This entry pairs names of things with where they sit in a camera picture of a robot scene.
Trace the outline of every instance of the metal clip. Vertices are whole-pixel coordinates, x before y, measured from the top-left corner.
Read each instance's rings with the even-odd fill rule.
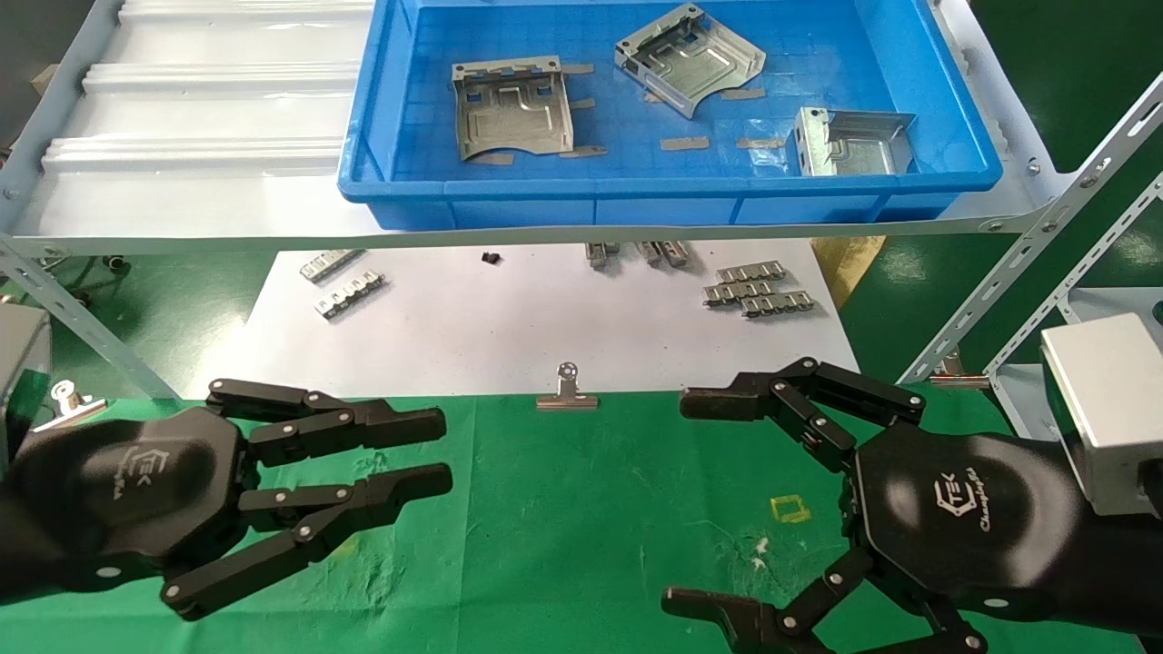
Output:
[[[594,408],[598,408],[598,398],[578,394],[578,367],[569,361],[557,367],[557,394],[537,398],[537,411],[590,411]]]

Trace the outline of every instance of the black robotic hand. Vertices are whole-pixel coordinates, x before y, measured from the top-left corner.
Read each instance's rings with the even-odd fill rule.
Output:
[[[812,400],[884,429],[857,446]],[[934,632],[868,653],[985,652],[957,610],[1163,632],[1163,521],[1096,514],[1061,443],[934,434],[919,426],[923,410],[914,393],[813,358],[684,392],[683,415],[770,418],[843,474],[850,550],[782,609],[670,588],[663,610],[716,623],[736,654],[830,653],[812,630],[865,580]]]
[[[397,412],[320,392],[231,379],[206,407],[28,435],[0,482],[0,603],[165,580],[162,600],[197,620],[321,561],[352,533],[447,493],[448,465],[351,485],[256,490],[257,463],[444,435],[438,408]],[[227,418],[273,422],[244,439]],[[233,554],[248,528],[280,531]]]

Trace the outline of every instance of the logo on robot palm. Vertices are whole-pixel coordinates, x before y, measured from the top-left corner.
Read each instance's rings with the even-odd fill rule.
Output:
[[[990,531],[990,496],[985,495],[985,482],[978,476],[977,470],[965,468],[968,481],[957,481],[957,474],[941,474],[941,478],[933,482],[933,490],[937,496],[937,506],[952,513],[957,518],[972,511],[979,511],[977,524],[983,532]]]
[[[114,500],[121,499],[124,495],[127,479],[136,479],[134,481],[135,486],[149,486],[154,485],[150,475],[159,475],[165,471],[165,462],[170,457],[169,452],[154,448],[134,454],[138,449],[141,448],[137,446],[126,448],[126,453],[117,464],[117,471],[113,474]]]

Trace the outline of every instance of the blue storage bin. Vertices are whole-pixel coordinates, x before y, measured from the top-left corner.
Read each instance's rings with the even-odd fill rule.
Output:
[[[991,189],[1001,163],[925,0],[698,2],[766,52],[765,97],[704,100],[686,120],[616,69],[614,44],[680,2],[379,0],[340,164],[340,190],[387,229],[564,225],[775,225],[936,218]],[[576,145],[608,154],[462,162],[456,63],[558,55]],[[905,175],[801,177],[794,154],[736,140],[787,138],[802,106],[916,114]],[[705,150],[659,141],[707,136]],[[789,140],[789,150],[794,145]]]

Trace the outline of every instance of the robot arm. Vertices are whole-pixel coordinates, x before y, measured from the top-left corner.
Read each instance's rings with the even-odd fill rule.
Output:
[[[448,465],[349,485],[258,490],[257,463],[444,435],[437,408],[219,379],[207,406],[29,434],[0,482],[0,603],[160,576],[162,600],[197,620],[309,563],[404,504],[449,492]],[[274,421],[244,439],[227,418]],[[278,534],[229,555],[249,528]]]

